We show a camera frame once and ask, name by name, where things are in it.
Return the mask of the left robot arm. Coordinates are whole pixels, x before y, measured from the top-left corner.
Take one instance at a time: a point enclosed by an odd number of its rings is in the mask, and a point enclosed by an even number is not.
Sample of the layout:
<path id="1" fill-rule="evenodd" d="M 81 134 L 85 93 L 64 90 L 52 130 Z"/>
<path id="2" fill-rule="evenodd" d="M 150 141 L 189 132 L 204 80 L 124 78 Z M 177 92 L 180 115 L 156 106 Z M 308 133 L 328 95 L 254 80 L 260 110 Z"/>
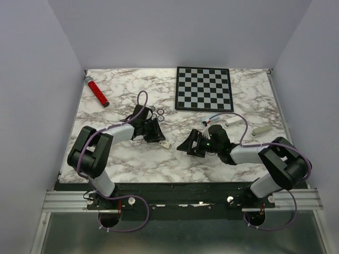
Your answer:
<path id="1" fill-rule="evenodd" d="M 118 201 L 113 192 L 115 183 L 105 170 L 111 147 L 138 136 L 147 143 L 165 140 L 152 108 L 140 104 L 126 119 L 101 131 L 90 126 L 83 127 L 69 152 L 67 164 L 101 193 L 99 202 L 106 209 L 114 208 Z"/>

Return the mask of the grey green stapler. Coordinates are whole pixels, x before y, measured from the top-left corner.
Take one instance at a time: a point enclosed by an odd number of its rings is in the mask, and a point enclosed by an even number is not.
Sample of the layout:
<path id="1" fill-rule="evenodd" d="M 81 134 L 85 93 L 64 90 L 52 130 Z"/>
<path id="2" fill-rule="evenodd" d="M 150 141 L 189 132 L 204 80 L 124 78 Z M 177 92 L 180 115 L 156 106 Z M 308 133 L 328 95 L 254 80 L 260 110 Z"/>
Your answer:
<path id="1" fill-rule="evenodd" d="M 268 132 L 271 131 L 271 129 L 272 128 L 271 128 L 270 125 L 265 125 L 265 126 L 262 126 L 262 127 L 254 128 L 251 132 L 251 136 L 256 137 L 256 136 L 268 133 Z"/>

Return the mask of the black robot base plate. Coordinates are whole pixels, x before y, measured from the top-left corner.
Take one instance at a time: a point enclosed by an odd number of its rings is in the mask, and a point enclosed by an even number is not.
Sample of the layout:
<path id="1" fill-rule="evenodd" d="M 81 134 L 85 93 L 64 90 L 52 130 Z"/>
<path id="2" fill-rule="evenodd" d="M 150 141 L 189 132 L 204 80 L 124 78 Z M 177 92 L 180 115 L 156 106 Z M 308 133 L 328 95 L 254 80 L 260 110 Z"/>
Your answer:
<path id="1" fill-rule="evenodd" d="M 104 224 L 118 221 L 242 220 L 247 213 L 252 222 L 262 223 L 271 194 L 261 199 L 245 197 L 247 182 L 236 183 L 119 183 L 113 192 L 117 201 L 95 193 L 87 184 L 55 185 L 53 191 L 84 191 L 90 208 L 117 209 L 117 213 L 97 214 Z"/>

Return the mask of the black grey chessboard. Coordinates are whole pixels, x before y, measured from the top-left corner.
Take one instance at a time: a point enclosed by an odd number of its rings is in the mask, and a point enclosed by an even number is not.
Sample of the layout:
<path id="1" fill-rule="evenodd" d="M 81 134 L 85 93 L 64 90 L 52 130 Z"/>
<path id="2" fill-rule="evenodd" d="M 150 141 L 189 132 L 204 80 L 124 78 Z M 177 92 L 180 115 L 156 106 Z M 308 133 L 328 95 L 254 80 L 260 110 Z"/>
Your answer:
<path id="1" fill-rule="evenodd" d="M 233 112 L 230 70 L 177 67 L 174 107 L 178 111 Z"/>

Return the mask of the brown hundred poker chip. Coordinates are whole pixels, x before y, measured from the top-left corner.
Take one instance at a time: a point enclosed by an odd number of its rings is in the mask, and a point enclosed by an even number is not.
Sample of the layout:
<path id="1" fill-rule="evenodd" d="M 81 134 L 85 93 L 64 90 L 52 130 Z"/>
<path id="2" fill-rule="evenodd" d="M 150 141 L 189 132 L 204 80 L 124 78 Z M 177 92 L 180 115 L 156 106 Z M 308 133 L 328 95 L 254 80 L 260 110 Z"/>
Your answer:
<path id="1" fill-rule="evenodd" d="M 157 110 L 157 113 L 158 113 L 159 115 L 163 115 L 163 114 L 164 114 L 164 110 L 160 108 L 160 109 Z"/>

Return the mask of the white staple box sleeve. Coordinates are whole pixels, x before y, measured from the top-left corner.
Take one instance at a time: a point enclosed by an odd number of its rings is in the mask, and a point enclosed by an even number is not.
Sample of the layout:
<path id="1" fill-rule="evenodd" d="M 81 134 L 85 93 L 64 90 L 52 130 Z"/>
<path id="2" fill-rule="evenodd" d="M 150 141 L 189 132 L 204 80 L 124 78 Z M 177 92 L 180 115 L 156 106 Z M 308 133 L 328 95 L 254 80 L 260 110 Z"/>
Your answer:
<path id="1" fill-rule="evenodd" d="M 164 148 L 166 148 L 166 149 L 169 149 L 170 147 L 171 147 L 171 143 L 170 142 L 168 142 L 168 141 L 160 141 L 159 142 L 159 145 L 161 146 L 161 147 L 164 147 Z"/>

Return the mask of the red glitter toy microphone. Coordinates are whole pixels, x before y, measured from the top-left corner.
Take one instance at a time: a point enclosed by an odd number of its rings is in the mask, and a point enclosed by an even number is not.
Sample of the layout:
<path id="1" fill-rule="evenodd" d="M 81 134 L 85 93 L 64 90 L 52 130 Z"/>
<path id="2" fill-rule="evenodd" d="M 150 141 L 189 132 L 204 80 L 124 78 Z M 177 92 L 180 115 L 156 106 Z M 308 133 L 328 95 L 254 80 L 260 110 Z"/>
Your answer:
<path id="1" fill-rule="evenodd" d="M 95 83 L 92 77 L 86 76 L 84 79 L 84 83 L 90 88 L 90 90 L 93 92 L 93 94 L 95 95 L 95 97 L 97 98 L 97 100 L 100 102 L 100 104 L 103 107 L 108 107 L 110 105 L 108 99 L 99 89 L 99 87 L 97 86 L 97 84 Z"/>

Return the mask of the aluminium rail frame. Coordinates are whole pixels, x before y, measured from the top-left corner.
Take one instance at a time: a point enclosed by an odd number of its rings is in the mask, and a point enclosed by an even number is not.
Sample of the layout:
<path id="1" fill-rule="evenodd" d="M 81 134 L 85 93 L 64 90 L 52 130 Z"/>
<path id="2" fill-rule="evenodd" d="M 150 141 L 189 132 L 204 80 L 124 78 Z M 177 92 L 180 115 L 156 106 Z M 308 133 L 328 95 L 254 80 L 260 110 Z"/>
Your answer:
<path id="1" fill-rule="evenodd" d="M 317 189 L 293 189 L 288 194 L 286 190 L 273 193 L 269 203 L 274 207 L 266 206 L 266 211 L 293 211 L 295 205 L 298 211 L 323 210 L 322 200 Z M 48 191 L 44 198 L 42 211 L 46 213 L 79 213 L 95 212 L 117 213 L 117 209 L 100 208 L 95 205 L 90 208 L 83 198 L 84 191 Z"/>

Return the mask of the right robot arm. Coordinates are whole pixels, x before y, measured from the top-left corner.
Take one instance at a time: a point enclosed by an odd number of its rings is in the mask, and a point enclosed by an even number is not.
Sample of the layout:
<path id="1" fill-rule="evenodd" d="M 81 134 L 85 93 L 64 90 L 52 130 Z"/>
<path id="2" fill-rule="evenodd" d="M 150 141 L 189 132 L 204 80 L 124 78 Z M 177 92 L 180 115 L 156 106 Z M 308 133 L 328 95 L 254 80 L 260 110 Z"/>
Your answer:
<path id="1" fill-rule="evenodd" d="M 305 180 L 311 172 L 310 161 L 285 138 L 271 143 L 240 145 L 230 141 L 221 125 L 208 128 L 208 134 L 193 129 L 178 151 L 196 157 L 215 153 L 227 165 L 263 164 L 268 173 L 251 183 L 244 193 L 249 207 L 258 206 L 265 196 L 281 189 L 291 190 Z"/>

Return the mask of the white stapler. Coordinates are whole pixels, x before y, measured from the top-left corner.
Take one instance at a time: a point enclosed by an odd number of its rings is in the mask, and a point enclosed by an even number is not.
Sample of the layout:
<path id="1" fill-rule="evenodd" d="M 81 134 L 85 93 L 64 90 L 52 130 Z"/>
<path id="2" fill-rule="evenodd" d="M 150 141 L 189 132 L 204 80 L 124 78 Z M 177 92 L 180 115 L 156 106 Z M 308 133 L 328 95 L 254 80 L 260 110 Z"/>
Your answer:
<path id="1" fill-rule="evenodd" d="M 235 124 L 238 124 L 242 121 L 243 119 L 239 116 L 234 116 L 234 117 L 230 117 L 226 120 L 225 122 L 225 126 L 226 127 L 229 127 L 229 126 L 232 126 L 232 125 L 235 125 Z"/>

